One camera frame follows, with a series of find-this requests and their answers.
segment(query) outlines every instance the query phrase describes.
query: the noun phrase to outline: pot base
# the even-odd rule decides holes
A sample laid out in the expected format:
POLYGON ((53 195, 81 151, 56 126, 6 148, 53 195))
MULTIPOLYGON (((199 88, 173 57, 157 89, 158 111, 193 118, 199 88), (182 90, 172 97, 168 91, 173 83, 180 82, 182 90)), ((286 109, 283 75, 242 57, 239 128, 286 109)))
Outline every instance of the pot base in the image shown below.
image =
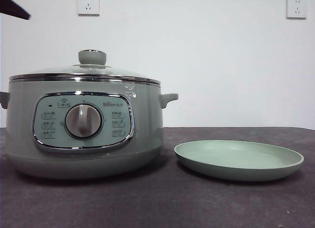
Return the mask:
POLYGON ((20 158, 7 154, 14 167, 25 174, 62 180, 91 179, 138 169, 160 153, 160 147, 142 153, 91 160, 49 161, 20 158))

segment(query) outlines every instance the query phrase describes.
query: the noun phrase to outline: plate rim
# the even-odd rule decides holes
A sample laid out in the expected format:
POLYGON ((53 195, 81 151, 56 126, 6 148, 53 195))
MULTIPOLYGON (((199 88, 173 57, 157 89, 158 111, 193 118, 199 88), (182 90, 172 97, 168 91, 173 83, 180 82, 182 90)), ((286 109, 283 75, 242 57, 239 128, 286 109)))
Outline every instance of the plate rim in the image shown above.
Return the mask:
POLYGON ((275 169, 285 169, 285 168, 290 168, 290 167, 295 167, 295 166, 298 166, 300 164, 303 163, 304 161, 304 156, 302 154, 300 154, 299 152, 296 152, 292 149, 289 149, 289 148, 285 148, 285 147, 281 147, 281 146, 276 146, 276 145, 272 145, 272 144, 266 144, 266 143, 258 143, 258 142, 251 142, 251 141, 241 141, 241 140, 220 140, 220 139, 214 139, 214 140, 194 140, 194 141, 188 141, 188 142, 184 142, 184 143, 181 143, 181 144, 178 144, 174 147, 174 152, 177 156, 180 156, 184 159, 187 159, 187 160, 190 160, 190 161, 193 161, 193 162, 196 162, 196 163, 201 163, 201 164, 204 164, 204 165, 213 165, 213 166, 219 166, 219 167, 225 167, 225 168, 229 168, 229 169, 246 169, 246 170, 275 170, 275 169), (177 148, 181 145, 184 145, 184 144, 188 144, 188 143, 194 143, 194 142, 214 142, 214 141, 220 141, 220 142, 242 142, 242 143, 252 143, 252 144, 262 144, 262 145, 267 145, 267 146, 272 146, 272 147, 277 147, 277 148, 282 148, 282 149, 286 149, 288 151, 291 151, 293 153, 296 153, 297 155, 300 156, 300 160, 297 162, 297 163, 292 163, 292 164, 289 164, 289 165, 286 165, 286 166, 278 166, 278 167, 270 167, 270 168, 248 168, 248 167, 234 167, 234 166, 225 166, 225 165, 218 165, 218 164, 211 164, 211 163, 205 163, 205 162, 200 162, 200 161, 196 161, 196 160, 192 160, 190 158, 187 158, 187 157, 184 157, 182 156, 181 154, 179 154, 177 152, 177 148))

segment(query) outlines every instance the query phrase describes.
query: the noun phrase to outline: lid knob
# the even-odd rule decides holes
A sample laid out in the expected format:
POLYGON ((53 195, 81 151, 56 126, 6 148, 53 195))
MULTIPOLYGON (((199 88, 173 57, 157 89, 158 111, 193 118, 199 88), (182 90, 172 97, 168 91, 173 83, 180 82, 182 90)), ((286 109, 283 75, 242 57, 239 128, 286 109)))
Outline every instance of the lid knob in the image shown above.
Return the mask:
POLYGON ((79 62, 81 64, 104 65, 106 53, 93 49, 82 50, 79 51, 79 62))

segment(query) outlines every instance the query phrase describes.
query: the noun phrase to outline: dark object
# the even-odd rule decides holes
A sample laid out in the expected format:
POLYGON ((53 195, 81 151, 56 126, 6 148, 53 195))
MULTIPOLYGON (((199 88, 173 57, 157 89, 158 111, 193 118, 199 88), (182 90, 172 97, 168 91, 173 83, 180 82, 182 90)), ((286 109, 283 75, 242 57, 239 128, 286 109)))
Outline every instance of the dark object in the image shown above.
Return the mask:
POLYGON ((0 92, 0 102, 3 109, 8 109, 9 100, 10 100, 10 93, 0 92))
POLYGON ((31 17, 30 14, 12 0, 0 0, 0 13, 24 20, 28 20, 31 17))

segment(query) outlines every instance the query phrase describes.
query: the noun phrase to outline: button icon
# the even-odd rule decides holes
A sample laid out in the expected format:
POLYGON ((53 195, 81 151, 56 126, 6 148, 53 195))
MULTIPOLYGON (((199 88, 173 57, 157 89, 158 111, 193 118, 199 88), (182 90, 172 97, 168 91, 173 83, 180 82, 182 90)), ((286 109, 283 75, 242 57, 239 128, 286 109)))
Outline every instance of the button icon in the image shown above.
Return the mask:
POLYGON ((112 119, 122 119, 125 118, 124 113, 121 111, 112 111, 112 119))
POLYGON ((112 121, 112 127, 114 127, 114 128, 122 128, 122 127, 125 127, 125 122, 124 122, 124 120, 112 121))
POLYGON ((52 120, 52 119, 55 119, 56 118, 56 114, 54 111, 52 112, 44 112, 42 115, 41 115, 41 118, 43 120, 52 120))
POLYGON ((54 130, 55 129, 55 122, 54 121, 45 121, 41 124, 41 128, 43 130, 54 130))
POLYGON ((41 133, 41 137, 54 139, 54 138, 56 138, 55 137, 55 131, 54 130, 46 130, 46 131, 41 133))
POLYGON ((63 98, 63 99, 61 99, 58 102, 58 107, 61 107, 61 108, 63 108, 63 107, 65 107, 65 108, 70 107, 70 102, 68 101, 68 99, 63 98))
POLYGON ((113 130, 112 131, 112 137, 121 137, 125 135, 124 130, 113 130))

